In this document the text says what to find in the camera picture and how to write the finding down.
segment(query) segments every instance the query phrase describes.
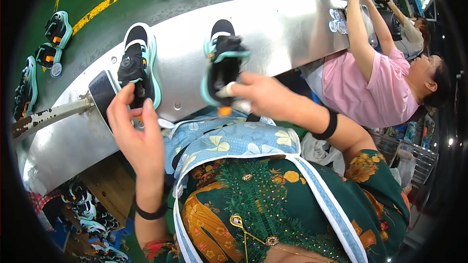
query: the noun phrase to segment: gold necklace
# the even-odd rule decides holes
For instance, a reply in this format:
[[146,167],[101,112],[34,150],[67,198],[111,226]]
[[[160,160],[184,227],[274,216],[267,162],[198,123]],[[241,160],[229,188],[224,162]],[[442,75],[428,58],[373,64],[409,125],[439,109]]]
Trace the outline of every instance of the gold necklace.
[[326,263],[333,263],[335,261],[327,261],[327,260],[323,260],[323,259],[320,259],[320,258],[317,258],[315,256],[311,256],[311,255],[306,255],[306,254],[301,254],[301,253],[296,253],[296,252],[293,252],[293,251],[290,251],[288,249],[284,249],[284,248],[280,248],[280,247],[276,247],[276,245],[279,244],[279,239],[277,236],[275,235],[271,235],[271,236],[268,236],[266,238],[266,242],[263,242],[261,239],[255,237],[254,235],[252,235],[251,233],[247,232],[245,229],[244,229],[244,226],[242,224],[242,217],[240,217],[239,215],[233,215],[229,218],[229,222],[240,228],[243,233],[244,233],[244,248],[245,248],[245,262],[248,262],[249,261],[249,256],[247,255],[247,235],[249,235],[250,237],[252,237],[254,240],[257,240],[259,241],[260,243],[270,247],[270,248],[275,248],[275,249],[278,249],[278,250],[283,250],[283,251],[286,251],[290,254],[296,254],[296,255],[300,255],[300,256],[304,256],[304,257],[307,257],[307,258],[312,258],[312,259],[315,259],[315,260],[319,260],[321,262],[326,262]]

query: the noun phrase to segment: blue floral apron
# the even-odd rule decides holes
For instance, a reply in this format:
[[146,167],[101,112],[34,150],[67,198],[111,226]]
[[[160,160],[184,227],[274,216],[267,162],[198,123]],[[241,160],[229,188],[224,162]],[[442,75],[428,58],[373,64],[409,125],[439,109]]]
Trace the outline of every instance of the blue floral apron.
[[[175,177],[175,231],[185,262],[203,262],[190,241],[180,215],[178,199],[186,187],[187,174],[199,165],[222,158],[285,155],[306,179],[349,259],[353,263],[367,263],[366,252],[343,209],[317,170],[301,158],[296,132],[278,127],[268,118],[262,117],[259,122],[246,122],[246,119],[247,115],[240,112],[233,112],[229,118],[218,118],[216,112],[212,112],[163,130],[166,172],[174,173]],[[187,148],[174,171],[172,160],[184,147]]]

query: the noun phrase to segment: black wristband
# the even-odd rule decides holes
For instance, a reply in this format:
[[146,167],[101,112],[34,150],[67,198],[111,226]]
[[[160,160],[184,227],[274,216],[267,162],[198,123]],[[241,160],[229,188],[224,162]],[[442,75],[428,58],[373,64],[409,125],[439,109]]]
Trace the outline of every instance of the black wristband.
[[328,109],[328,113],[330,114],[330,122],[328,124],[327,129],[325,129],[325,131],[321,134],[312,133],[312,136],[319,140],[328,139],[333,135],[333,133],[335,133],[336,125],[338,124],[338,113],[332,112],[330,111],[330,109]]
[[136,195],[133,196],[133,205],[135,205],[135,207],[137,208],[137,213],[146,220],[160,219],[161,217],[166,215],[167,210],[169,209],[169,207],[167,206],[167,201],[164,201],[159,207],[158,211],[156,211],[155,213],[147,213],[146,211],[143,211],[138,207]]

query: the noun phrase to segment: pink t-shirt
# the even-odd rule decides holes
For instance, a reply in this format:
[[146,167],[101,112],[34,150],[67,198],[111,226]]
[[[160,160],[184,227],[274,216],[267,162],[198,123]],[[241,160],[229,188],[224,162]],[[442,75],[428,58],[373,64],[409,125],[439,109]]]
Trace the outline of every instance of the pink t-shirt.
[[362,126],[388,127],[406,122],[418,108],[405,80],[410,64],[393,48],[375,52],[369,83],[351,52],[325,58],[322,75],[327,105]]

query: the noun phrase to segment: phone screen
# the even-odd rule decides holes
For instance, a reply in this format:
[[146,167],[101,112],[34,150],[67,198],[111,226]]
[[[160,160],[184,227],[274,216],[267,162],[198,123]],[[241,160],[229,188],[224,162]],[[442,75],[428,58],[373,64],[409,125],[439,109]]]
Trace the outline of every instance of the phone screen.
[[107,119],[106,110],[116,96],[114,86],[110,83],[110,79],[105,70],[101,71],[95,79],[89,83],[89,91],[94,100],[96,108],[99,110],[102,118],[110,129]]

